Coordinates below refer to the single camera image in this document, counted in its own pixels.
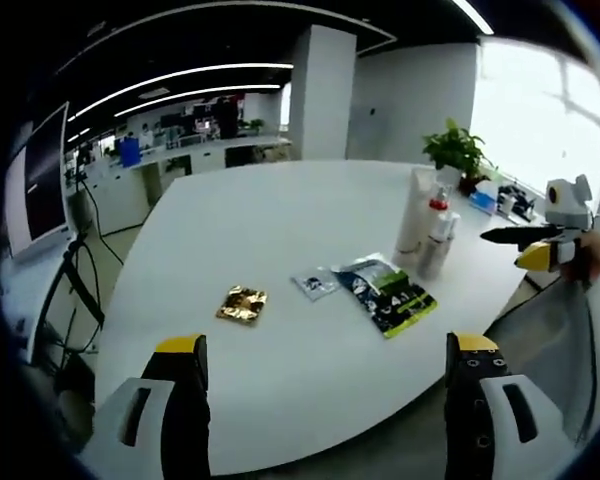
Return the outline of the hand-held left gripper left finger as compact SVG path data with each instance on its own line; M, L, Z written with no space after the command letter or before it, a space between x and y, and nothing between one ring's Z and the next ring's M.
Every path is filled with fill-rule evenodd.
M96 479L209 479L206 337L172 337L96 410L82 463Z

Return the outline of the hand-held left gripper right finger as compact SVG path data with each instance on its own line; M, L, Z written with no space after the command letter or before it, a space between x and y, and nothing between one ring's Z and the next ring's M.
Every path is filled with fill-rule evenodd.
M447 479L554 479L576 451L563 415L484 335L446 338Z

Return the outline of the person's right hand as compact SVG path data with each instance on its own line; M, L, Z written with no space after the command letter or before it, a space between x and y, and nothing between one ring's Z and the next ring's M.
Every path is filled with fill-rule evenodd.
M578 275L582 280L594 281L600 275L600 233L592 230L580 237Z

